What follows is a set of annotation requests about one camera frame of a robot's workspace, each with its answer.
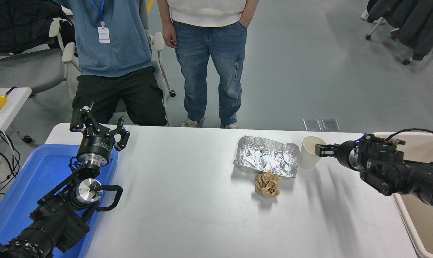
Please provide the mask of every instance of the crumpled brown paper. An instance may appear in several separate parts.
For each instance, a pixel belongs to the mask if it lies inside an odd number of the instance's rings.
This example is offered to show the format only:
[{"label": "crumpled brown paper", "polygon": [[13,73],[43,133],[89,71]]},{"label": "crumpled brown paper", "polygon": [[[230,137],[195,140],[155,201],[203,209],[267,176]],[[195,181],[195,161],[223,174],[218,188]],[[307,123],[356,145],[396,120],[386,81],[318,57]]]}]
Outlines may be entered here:
[{"label": "crumpled brown paper", "polygon": [[256,192],[266,198],[274,198],[280,194],[277,183],[280,180],[282,180],[282,178],[279,175],[272,174],[271,171],[262,173],[254,182]]}]

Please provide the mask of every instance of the aluminum foil tray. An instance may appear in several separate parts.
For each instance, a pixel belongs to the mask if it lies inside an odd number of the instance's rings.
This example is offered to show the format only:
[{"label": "aluminum foil tray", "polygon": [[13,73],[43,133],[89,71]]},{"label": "aluminum foil tray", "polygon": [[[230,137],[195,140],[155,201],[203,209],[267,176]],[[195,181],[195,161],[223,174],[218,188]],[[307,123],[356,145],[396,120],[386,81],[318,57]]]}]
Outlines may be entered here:
[{"label": "aluminum foil tray", "polygon": [[272,173],[296,177],[300,149],[293,143],[275,142],[261,137],[245,136],[239,140],[234,165],[244,172]]}]

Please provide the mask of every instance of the white table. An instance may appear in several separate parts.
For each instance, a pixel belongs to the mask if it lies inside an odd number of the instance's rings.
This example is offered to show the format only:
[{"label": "white table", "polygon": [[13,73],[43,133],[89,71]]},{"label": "white table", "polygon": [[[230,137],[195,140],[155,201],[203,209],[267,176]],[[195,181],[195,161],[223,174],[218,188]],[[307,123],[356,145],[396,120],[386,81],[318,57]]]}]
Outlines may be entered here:
[{"label": "white table", "polygon": [[[126,128],[131,137],[111,182],[123,196],[98,217],[87,258],[417,257],[394,199],[336,159],[298,168],[274,199],[256,194],[256,175],[232,164],[245,135],[300,147],[309,135],[340,144],[361,134]],[[59,124],[46,143],[81,139]]]},{"label": "white table", "polygon": [[[5,95],[9,88],[0,88],[0,95]],[[5,132],[17,113],[31,94],[31,88],[16,88],[8,95],[8,101],[0,110],[0,130]]]}]

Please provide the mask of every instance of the white sneaker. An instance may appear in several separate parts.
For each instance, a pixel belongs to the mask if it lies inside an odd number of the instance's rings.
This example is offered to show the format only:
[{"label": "white sneaker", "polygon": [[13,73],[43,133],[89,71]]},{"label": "white sneaker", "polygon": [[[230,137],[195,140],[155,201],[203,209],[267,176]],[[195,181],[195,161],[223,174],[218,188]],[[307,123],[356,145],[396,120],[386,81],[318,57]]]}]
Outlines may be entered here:
[{"label": "white sneaker", "polygon": [[[379,21],[380,21],[380,20],[383,20],[383,19],[384,19],[384,17],[380,17],[379,19],[373,21],[372,23],[379,23]],[[381,25],[382,25],[382,24],[385,24],[385,23],[387,23],[387,21],[386,21],[386,20],[383,20],[383,21],[381,22]]]},{"label": "white sneaker", "polygon": [[224,129],[241,129],[240,126],[239,126],[239,123],[237,123],[237,122],[235,122],[234,124],[226,124],[226,125],[221,124],[220,128],[224,128]]},{"label": "white sneaker", "polygon": [[205,119],[205,116],[199,121],[192,121],[189,118],[186,118],[185,121],[183,121],[181,127],[202,127],[203,120]]},{"label": "white sneaker", "polygon": [[368,17],[369,17],[368,10],[365,9],[360,18],[362,20],[366,21],[368,19]]}]

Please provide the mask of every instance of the hand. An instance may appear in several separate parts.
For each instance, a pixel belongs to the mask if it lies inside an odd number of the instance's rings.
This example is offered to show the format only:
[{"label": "hand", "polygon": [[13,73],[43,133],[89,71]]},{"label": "hand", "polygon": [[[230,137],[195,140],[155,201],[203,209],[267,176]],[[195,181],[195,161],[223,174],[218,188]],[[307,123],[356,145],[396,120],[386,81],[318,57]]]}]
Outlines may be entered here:
[{"label": "hand", "polygon": [[248,28],[248,26],[250,25],[251,19],[241,17],[241,18],[239,19],[239,22],[240,22],[242,25],[244,25],[244,27]]},{"label": "hand", "polygon": [[167,46],[177,48],[177,31],[172,22],[162,24],[162,36]]}]

